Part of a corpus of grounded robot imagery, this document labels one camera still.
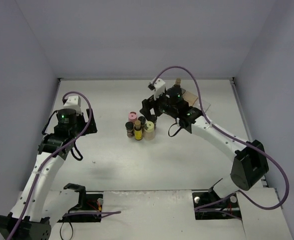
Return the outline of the pink lid condiment jar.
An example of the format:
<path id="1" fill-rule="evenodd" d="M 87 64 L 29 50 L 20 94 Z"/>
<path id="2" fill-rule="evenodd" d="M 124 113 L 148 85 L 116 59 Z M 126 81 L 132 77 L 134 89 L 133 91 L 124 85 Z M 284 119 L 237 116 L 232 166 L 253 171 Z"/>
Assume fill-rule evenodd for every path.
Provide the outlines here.
<path id="1" fill-rule="evenodd" d="M 134 111 L 129 112 L 128 121 L 134 123 L 138 119 L 137 113 Z"/>

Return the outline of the yellow lid beige jar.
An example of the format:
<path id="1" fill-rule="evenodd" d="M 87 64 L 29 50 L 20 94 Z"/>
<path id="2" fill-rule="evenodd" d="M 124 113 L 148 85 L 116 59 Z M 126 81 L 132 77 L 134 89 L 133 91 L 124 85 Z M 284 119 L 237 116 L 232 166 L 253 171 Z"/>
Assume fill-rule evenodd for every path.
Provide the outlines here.
<path id="1" fill-rule="evenodd" d="M 144 138 L 145 140 L 152 140 L 155 138 L 155 127 L 152 121 L 146 121 L 144 125 Z"/>

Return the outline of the yellow sauce bottle cork cap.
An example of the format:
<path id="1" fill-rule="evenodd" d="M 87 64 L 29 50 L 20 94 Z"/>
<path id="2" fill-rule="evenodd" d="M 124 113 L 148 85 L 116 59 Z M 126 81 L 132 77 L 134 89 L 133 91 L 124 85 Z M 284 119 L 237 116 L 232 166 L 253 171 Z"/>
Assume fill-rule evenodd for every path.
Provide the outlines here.
<path id="1" fill-rule="evenodd" d="M 139 120 L 134 122 L 134 137 L 137 141 L 140 141 L 143 138 L 142 126 Z"/>

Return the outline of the brown sauce bottle cork cap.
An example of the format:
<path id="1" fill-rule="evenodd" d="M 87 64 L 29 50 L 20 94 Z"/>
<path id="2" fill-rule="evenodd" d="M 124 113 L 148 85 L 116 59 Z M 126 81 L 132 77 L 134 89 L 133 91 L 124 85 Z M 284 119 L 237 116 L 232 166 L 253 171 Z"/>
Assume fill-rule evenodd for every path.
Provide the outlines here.
<path id="1" fill-rule="evenodd" d="M 175 80 L 174 87 L 175 87 L 175 88 L 181 88 L 181 79 L 180 79 L 180 78 L 177 78 L 177 79 Z"/>

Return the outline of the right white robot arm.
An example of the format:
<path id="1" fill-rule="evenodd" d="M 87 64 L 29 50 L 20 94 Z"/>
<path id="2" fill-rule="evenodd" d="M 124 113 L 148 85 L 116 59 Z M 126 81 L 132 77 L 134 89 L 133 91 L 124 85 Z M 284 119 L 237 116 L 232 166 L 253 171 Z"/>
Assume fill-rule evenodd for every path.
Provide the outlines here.
<path id="1" fill-rule="evenodd" d="M 152 119 L 151 110 L 155 116 L 162 114 L 176 120 L 180 129 L 206 140 L 232 161 L 230 175 L 215 183 L 208 193 L 208 200 L 214 206 L 225 202 L 226 197 L 238 190 L 249 190 L 269 170 L 267 159 L 261 152 L 262 143 L 241 140 L 237 142 L 233 136 L 226 137 L 209 124 L 203 112 L 190 106 L 183 99 L 180 87 L 171 87 L 158 98 L 151 96 L 142 100 L 140 113 L 147 119 Z"/>

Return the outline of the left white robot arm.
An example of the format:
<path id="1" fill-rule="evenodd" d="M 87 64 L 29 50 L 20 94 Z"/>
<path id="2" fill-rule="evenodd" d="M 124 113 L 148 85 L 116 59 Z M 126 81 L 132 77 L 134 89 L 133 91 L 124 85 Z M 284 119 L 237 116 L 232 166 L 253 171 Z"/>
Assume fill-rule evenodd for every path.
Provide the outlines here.
<path id="1" fill-rule="evenodd" d="M 76 150 L 76 140 L 97 132 L 93 111 L 88 120 L 73 108 L 56 111 L 58 124 L 44 136 L 29 180 L 8 215 L 0 215 L 0 233 L 6 240 L 47 240 L 53 226 L 72 208 L 80 210 L 87 203 L 86 188 L 68 183 L 56 199 L 45 204 L 52 183 L 68 154 Z"/>

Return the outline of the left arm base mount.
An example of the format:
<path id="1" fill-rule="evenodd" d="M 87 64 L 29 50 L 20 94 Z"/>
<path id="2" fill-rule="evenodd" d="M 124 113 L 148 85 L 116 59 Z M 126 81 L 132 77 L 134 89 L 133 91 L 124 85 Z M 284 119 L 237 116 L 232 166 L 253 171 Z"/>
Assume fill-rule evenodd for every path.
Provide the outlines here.
<path id="1" fill-rule="evenodd" d="M 82 185 L 68 183 L 64 190 L 72 190 L 79 197 L 76 205 L 71 207 L 58 221 L 59 223 L 100 223 L 102 219 L 118 215 L 121 211 L 104 211 L 103 193 L 87 193 Z"/>

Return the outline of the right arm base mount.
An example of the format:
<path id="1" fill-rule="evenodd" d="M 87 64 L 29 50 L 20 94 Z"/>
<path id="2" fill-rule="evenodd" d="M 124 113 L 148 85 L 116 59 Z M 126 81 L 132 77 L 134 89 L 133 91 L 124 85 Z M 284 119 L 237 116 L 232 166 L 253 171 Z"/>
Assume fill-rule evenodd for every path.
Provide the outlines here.
<path id="1" fill-rule="evenodd" d="M 193 191 L 192 198 L 194 208 L 207 205 L 194 212 L 197 221 L 242 219 L 238 199 L 235 193 L 228 199 L 216 204 L 212 203 L 218 201 L 218 197 L 205 191 Z"/>

